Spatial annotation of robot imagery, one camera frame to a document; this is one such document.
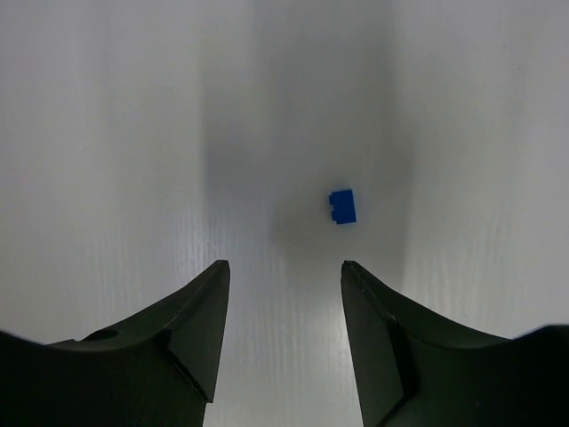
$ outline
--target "white surface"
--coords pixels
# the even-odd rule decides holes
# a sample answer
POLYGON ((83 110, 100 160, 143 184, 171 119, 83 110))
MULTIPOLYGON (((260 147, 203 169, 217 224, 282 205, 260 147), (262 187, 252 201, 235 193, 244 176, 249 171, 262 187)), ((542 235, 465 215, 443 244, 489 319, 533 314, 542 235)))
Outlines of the white surface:
POLYGON ((564 0, 0 1, 0 327, 82 338, 227 258, 205 425, 345 427, 345 258, 496 334, 569 322, 567 24, 564 0))

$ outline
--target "blue lego brick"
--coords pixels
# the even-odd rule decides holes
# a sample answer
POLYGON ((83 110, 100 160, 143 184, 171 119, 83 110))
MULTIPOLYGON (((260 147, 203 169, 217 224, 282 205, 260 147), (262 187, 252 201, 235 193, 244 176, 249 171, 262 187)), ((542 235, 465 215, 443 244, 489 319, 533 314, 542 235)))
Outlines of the blue lego brick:
POLYGON ((356 222, 356 207, 354 206, 354 192, 351 189, 334 191, 329 197, 332 205, 332 220, 337 224, 351 224, 356 222))

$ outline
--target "white backdrop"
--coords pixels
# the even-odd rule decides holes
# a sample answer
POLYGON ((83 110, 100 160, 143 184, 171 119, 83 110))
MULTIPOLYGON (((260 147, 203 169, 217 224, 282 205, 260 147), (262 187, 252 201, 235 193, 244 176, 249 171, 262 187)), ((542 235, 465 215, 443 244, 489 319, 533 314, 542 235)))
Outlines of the white backdrop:
POLYGON ((565 0, 0 0, 0 328, 83 338, 227 258, 205 425, 346 427, 343 259, 488 332, 569 322, 567 24, 565 0))

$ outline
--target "wood grain texture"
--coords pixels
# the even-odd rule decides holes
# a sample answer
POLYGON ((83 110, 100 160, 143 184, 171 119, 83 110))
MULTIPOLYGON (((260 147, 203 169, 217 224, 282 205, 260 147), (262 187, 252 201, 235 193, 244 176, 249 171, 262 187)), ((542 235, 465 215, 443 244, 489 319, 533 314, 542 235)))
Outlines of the wood grain texture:
POLYGON ((569 322, 568 22, 563 0, 0 4, 0 327, 82 338, 226 258, 205 425, 346 427, 344 259, 495 334, 569 322))

